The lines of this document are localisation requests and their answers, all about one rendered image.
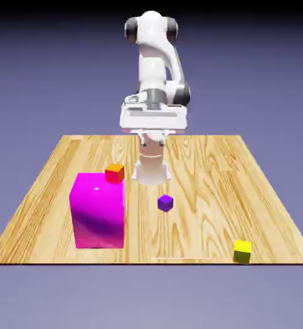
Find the large magenta box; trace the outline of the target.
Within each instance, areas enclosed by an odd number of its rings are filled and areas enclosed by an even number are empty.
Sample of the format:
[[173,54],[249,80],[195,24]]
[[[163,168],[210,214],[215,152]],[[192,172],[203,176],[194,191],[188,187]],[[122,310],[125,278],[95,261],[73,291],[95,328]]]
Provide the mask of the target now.
[[69,194],[75,246],[121,249],[125,244],[125,184],[104,173],[78,173]]

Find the small purple cube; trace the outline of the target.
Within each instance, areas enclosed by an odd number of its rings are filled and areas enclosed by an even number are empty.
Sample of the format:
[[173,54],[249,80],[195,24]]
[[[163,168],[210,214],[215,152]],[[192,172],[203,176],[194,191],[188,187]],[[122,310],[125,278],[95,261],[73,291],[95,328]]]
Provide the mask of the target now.
[[169,195],[162,195],[157,199],[157,207],[159,210],[168,212],[173,208],[173,197]]

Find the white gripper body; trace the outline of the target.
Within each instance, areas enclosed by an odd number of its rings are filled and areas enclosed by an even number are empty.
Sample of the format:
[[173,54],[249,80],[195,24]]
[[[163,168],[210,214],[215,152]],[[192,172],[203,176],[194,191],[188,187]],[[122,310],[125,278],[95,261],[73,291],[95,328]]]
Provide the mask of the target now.
[[148,109],[145,103],[123,103],[119,125],[123,131],[174,130],[187,128],[187,107],[161,104],[160,109]]

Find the small yellow cube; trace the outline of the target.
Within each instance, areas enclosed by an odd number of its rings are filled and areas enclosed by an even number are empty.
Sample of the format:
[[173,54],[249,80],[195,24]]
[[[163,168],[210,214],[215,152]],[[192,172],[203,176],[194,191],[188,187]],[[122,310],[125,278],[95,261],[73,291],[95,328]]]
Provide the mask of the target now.
[[244,240],[234,241],[233,261],[240,264],[249,264],[251,258],[251,242]]

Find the small orange cube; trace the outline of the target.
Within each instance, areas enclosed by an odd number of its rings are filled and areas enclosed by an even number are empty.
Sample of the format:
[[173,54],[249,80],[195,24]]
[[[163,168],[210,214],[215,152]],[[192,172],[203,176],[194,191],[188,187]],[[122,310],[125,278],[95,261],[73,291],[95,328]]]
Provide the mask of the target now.
[[110,163],[105,169],[105,180],[118,184],[125,178],[125,169],[122,164]]

